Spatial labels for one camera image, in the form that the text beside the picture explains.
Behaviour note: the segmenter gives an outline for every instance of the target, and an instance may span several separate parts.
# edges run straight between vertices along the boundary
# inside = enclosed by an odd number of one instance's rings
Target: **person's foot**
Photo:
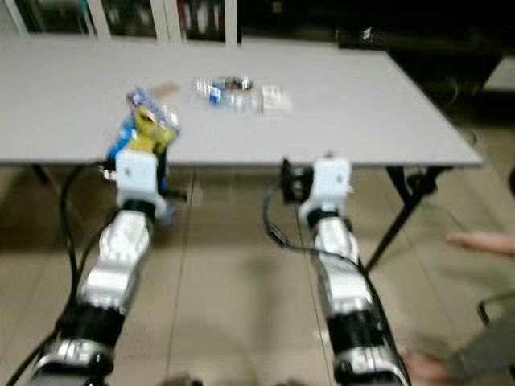
[[[442,362],[421,352],[407,351],[402,355],[402,360],[408,374],[414,380],[444,381],[451,379],[451,375]]]

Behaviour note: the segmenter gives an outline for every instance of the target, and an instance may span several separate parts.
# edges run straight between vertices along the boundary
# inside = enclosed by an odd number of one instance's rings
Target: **person's arm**
[[[456,232],[446,237],[447,243],[465,249],[475,249],[515,257],[515,235],[496,232]]]

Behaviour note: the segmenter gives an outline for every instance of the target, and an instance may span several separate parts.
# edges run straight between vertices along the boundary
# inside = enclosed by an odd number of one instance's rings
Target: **gray pants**
[[[445,362],[449,373],[461,380],[510,366],[515,366],[515,312],[488,325]]]

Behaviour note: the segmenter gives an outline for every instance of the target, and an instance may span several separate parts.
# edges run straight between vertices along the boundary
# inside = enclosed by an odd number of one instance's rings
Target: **tile floor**
[[[515,232],[506,187],[515,165],[512,127],[462,125],[485,157],[439,181],[372,274],[400,347],[448,353],[481,331],[476,303],[515,287],[513,262],[445,245],[446,232]],[[206,385],[332,383],[332,354],[306,256],[265,236],[260,210],[275,170],[178,168],[188,191],[172,228],[158,228],[117,345],[113,385],[157,385],[189,371]],[[65,170],[53,168],[57,182]],[[355,170],[348,214],[365,260],[400,209],[383,170]],[[87,173],[72,194],[78,247],[113,205],[113,187]],[[0,168],[0,384],[51,328],[69,285],[52,189],[30,169]],[[291,207],[273,214],[307,240]],[[501,312],[498,306],[495,312]],[[500,373],[471,384],[512,384]]]

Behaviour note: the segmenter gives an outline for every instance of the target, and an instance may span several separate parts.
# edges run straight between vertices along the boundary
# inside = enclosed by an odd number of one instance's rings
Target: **gray table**
[[[102,159],[127,114],[125,94],[173,81],[180,91],[165,102],[182,132],[170,162],[276,166],[283,157],[308,164],[332,152],[354,165],[387,166],[405,207],[378,255],[442,170],[481,163],[384,52],[260,40],[230,50],[47,37],[0,39],[0,58],[0,162]],[[236,113],[192,96],[196,77],[227,75],[279,85],[291,111]],[[426,167],[412,187],[402,172],[408,165]]]

